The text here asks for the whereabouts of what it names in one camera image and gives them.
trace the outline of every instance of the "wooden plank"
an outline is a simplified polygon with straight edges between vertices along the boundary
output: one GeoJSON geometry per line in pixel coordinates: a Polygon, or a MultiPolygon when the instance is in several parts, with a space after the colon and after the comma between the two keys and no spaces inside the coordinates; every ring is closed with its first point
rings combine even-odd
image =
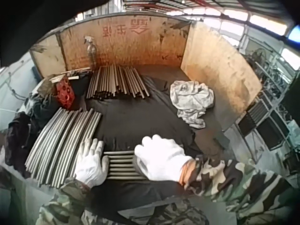
{"type": "Polygon", "coordinates": [[[45,78],[66,71],[65,62],[56,35],[51,35],[31,47],[36,67],[45,78]]]}
{"type": "Polygon", "coordinates": [[[116,15],[78,23],[60,34],[67,67],[90,65],[84,37],[93,38],[101,65],[180,67],[189,22],[152,15],[116,15]]]}
{"type": "Polygon", "coordinates": [[[254,100],[262,86],[242,55],[202,22],[191,25],[181,69],[215,92],[214,114],[228,129],[254,100]]]}

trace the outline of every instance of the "red bag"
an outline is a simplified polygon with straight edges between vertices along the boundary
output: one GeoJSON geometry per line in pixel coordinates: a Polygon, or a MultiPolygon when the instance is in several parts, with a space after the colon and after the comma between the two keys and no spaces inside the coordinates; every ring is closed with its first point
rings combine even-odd
{"type": "Polygon", "coordinates": [[[56,84],[56,90],[57,100],[61,103],[62,107],[69,109],[75,99],[75,95],[67,76],[64,76],[56,84]]]}

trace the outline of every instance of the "gloved hand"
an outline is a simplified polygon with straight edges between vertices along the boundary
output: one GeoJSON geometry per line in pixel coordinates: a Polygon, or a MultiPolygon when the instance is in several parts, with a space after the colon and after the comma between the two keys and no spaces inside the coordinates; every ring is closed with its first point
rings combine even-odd
{"type": "Polygon", "coordinates": [[[109,158],[104,156],[100,160],[103,151],[103,141],[87,139],[79,147],[75,168],[76,179],[90,188],[102,184],[108,173],[109,158]]]}
{"type": "Polygon", "coordinates": [[[135,147],[137,165],[149,180],[180,181],[183,166],[192,158],[173,139],[158,135],[146,136],[142,145],[135,147]]]}

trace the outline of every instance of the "crumpled white cloth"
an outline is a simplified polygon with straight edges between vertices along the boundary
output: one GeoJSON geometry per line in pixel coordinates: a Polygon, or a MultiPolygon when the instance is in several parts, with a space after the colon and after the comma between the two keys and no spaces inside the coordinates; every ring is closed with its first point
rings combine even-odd
{"type": "Polygon", "coordinates": [[[213,106],[214,92],[198,81],[175,81],[171,85],[170,98],[178,109],[177,116],[190,127],[201,129],[205,122],[200,119],[206,109],[213,106]]]}

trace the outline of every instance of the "black cloth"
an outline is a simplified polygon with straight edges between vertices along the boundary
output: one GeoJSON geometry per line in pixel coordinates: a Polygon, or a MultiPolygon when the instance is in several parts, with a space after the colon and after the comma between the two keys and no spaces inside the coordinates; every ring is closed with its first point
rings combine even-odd
{"type": "MultiPolygon", "coordinates": [[[[87,110],[101,112],[102,119],[94,138],[104,140],[104,151],[134,150],[145,136],[159,134],[182,144],[187,155],[202,154],[194,142],[195,134],[172,105],[167,83],[143,77],[150,92],[145,99],[118,97],[105,101],[86,100],[87,110]]],[[[183,187],[172,181],[112,181],[92,189],[90,210],[103,218],[122,224],[136,224],[117,213],[119,210],[134,209],[173,196],[188,195],[183,187]]]]}
{"type": "Polygon", "coordinates": [[[19,112],[12,122],[9,123],[4,149],[5,163],[13,165],[23,177],[28,178],[25,161],[38,137],[37,125],[25,112],[19,112]]]}
{"type": "Polygon", "coordinates": [[[60,103],[53,95],[42,97],[40,94],[29,94],[24,102],[26,113],[43,129],[60,107],[60,103]]]}

